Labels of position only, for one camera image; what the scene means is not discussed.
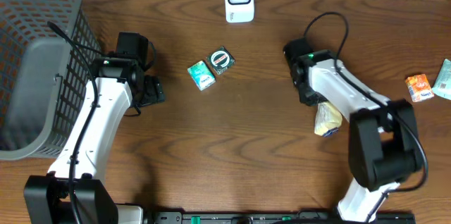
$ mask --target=laundry basket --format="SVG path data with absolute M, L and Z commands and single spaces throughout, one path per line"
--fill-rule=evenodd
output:
M 87 71 L 47 21 L 100 49 L 82 0 L 0 0 L 0 159 L 56 158 L 83 105 Z M 88 62 L 95 56 L 81 49 Z

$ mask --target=wooden table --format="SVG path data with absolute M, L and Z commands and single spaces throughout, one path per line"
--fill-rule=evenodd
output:
M 251 23 L 227 24 L 223 0 L 84 0 L 105 51 L 118 32 L 156 46 L 151 73 L 167 100 L 123 118 L 106 188 L 116 202 L 186 211 L 297 211 L 330 208 L 345 195 L 348 124 L 313 133 L 315 107 L 293 88 L 283 46 L 325 11 L 344 13 L 350 36 L 342 60 L 362 82 L 391 99 L 409 99 L 407 75 L 434 83 L 451 50 L 451 0 L 255 0 Z M 317 49 L 337 49 L 343 23 L 325 18 L 311 30 Z M 187 68 L 225 46 L 237 63 L 199 91 Z M 392 195 L 385 210 L 413 211 L 418 223 L 451 218 L 451 101 L 414 104 L 430 163 L 425 188 Z M 0 162 L 0 223 L 28 223 L 23 187 L 51 159 Z M 419 174 L 406 185 L 413 185 Z

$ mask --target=snack package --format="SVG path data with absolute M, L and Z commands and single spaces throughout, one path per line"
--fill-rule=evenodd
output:
M 434 97 L 426 75 L 415 75 L 406 79 L 412 101 L 424 101 Z
M 188 73 L 191 75 L 194 82 L 196 82 L 196 85 L 200 91 L 210 87 L 210 85 L 216 81 L 213 73 L 210 72 L 209 68 L 203 61 L 199 61 L 192 67 L 188 68 Z
M 228 53 L 224 46 L 213 52 L 210 56 L 207 56 L 206 60 L 218 75 L 224 73 L 229 67 L 235 64 L 235 59 Z
M 315 118 L 315 134 L 323 137 L 331 136 L 338 131 L 342 120 L 341 113 L 330 102 L 318 104 Z
M 432 88 L 434 94 L 451 100 L 451 61 L 445 59 Z

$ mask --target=black cable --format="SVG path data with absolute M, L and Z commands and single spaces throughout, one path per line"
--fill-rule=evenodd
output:
M 100 56 L 106 56 L 105 53 L 103 53 L 103 52 L 101 52 L 101 51 L 99 51 L 99 50 L 96 50 L 96 49 L 94 49 L 94 48 L 91 48 L 91 47 L 89 47 L 89 46 L 86 46 L 86 45 L 84 45 L 84 44 L 81 44 L 81 43 L 79 43 L 79 42 L 73 41 L 73 43 L 74 43 L 76 46 L 78 46 L 78 47 L 81 47 L 81 48 L 86 49 L 86 50 L 93 51 L 93 52 L 99 54 Z
M 142 69 L 144 72 L 149 70 L 156 62 L 156 50 L 154 47 L 154 44 L 152 44 L 152 42 L 149 41 L 150 47 L 152 48 L 152 53 L 154 54 L 154 60 L 148 62 L 148 64 Z
M 307 32 L 309 31 L 310 27 L 320 18 L 326 16 L 326 15 L 336 15 L 339 16 L 343 19 L 343 22 L 345 23 L 345 35 L 343 36 L 343 40 L 341 41 L 340 47 L 338 48 L 337 54 L 335 55 L 335 58 L 333 60 L 333 66 L 335 67 L 335 71 L 337 72 L 338 75 L 340 75 L 340 77 L 349 85 L 351 85 L 353 88 L 355 88 L 358 92 L 360 92 L 364 97 L 366 97 L 368 100 L 371 100 L 372 102 L 374 102 L 375 104 L 379 105 L 380 107 L 386 107 L 386 104 L 382 103 L 381 101 L 377 100 L 376 98 L 374 98 L 373 96 L 371 96 L 371 93 L 365 92 L 363 89 L 361 89 L 359 86 L 357 86 L 356 84 L 353 83 L 353 81 L 351 81 L 350 79 L 348 79 L 341 71 L 341 67 L 338 66 L 338 58 L 340 56 L 340 53 L 342 51 L 343 46 L 345 45 L 348 33 L 349 33 L 349 23 L 346 19 L 346 17 L 344 15 L 342 15 L 341 13 L 338 12 L 326 12 L 323 13 L 317 17 L 315 17 L 315 19 L 313 19 L 306 27 L 305 31 L 304 31 L 304 37 L 307 38 Z M 418 139 L 418 137 L 415 135 L 415 133 L 413 132 L 413 130 L 410 128 L 410 126 L 408 126 L 408 124 L 401 118 L 399 117 L 394 111 L 392 111 L 391 109 L 388 108 L 388 113 L 393 117 L 394 120 L 396 120 L 412 137 L 412 139 L 414 139 L 414 143 L 417 147 L 417 149 L 419 150 L 420 154 L 421 154 L 421 158 L 423 159 L 423 176 L 420 180 L 420 182 L 418 182 L 416 185 L 412 186 L 412 187 L 408 187 L 408 188 L 399 188 L 399 189 L 389 189 L 387 191 L 385 191 L 384 193 L 382 193 L 380 199 L 378 200 L 377 204 L 375 205 L 375 207 L 371 210 L 370 214 L 368 215 L 368 217 L 366 218 L 366 222 L 369 222 L 369 220 L 371 219 L 371 216 L 379 209 L 379 207 L 381 206 L 381 204 L 383 203 L 384 199 L 386 199 L 389 195 L 389 193 L 395 193 L 395 192 L 412 192 L 416 189 L 419 189 L 420 187 L 422 187 L 424 184 L 426 184 L 426 181 L 428 179 L 428 172 L 429 172 L 429 167 L 428 167 L 428 159 L 426 157 L 426 153 L 424 152 L 424 149 Z
M 140 109 L 140 107 L 139 107 L 137 104 L 133 104 L 132 107 L 135 108 L 136 114 L 132 114 L 132 115 L 124 115 L 124 116 L 127 116 L 127 117 L 135 117 L 135 116 L 140 116 L 140 115 L 141 115 L 141 109 Z
M 68 179 L 68 186 L 69 186 L 69 197 L 70 197 L 70 206 L 72 208 L 72 212 L 75 218 L 75 222 L 77 224 L 82 224 L 82 219 L 80 216 L 80 212 L 78 211 L 78 206 L 77 206 L 77 197 L 74 193 L 74 174 L 75 174 L 75 164 L 77 162 L 77 157 L 78 157 L 78 150 L 80 149 L 80 145 L 82 143 L 83 140 L 83 136 L 86 133 L 86 129 L 89 125 L 89 122 L 91 121 L 92 116 L 94 115 L 94 111 L 97 107 L 97 104 L 99 102 L 99 95 L 98 95 L 98 91 L 97 91 L 97 84 L 95 81 L 94 76 L 92 75 L 91 70 L 89 69 L 89 64 L 86 61 L 86 58 L 83 56 L 82 52 L 77 48 L 77 44 L 75 44 L 64 32 L 63 30 L 61 30 L 55 23 L 48 21 L 47 22 L 47 26 L 50 27 L 51 30 L 53 30 L 57 35 L 59 35 L 60 37 L 62 37 L 67 43 L 69 43 L 72 48 L 74 49 L 74 51 L 78 52 L 78 55 L 80 55 L 80 59 L 83 62 L 83 65 L 85 66 L 85 69 L 87 71 L 87 74 L 89 75 L 89 79 L 91 80 L 92 83 L 92 89 L 94 90 L 94 101 L 92 101 L 91 104 L 91 110 L 89 111 L 89 114 L 87 115 L 85 124 L 83 125 L 81 131 L 80 131 L 80 135 L 78 135 L 78 139 L 77 142 L 75 143 L 74 149 L 73 149 L 73 153 L 72 156 L 70 157 L 70 165 L 69 165 L 69 179 Z

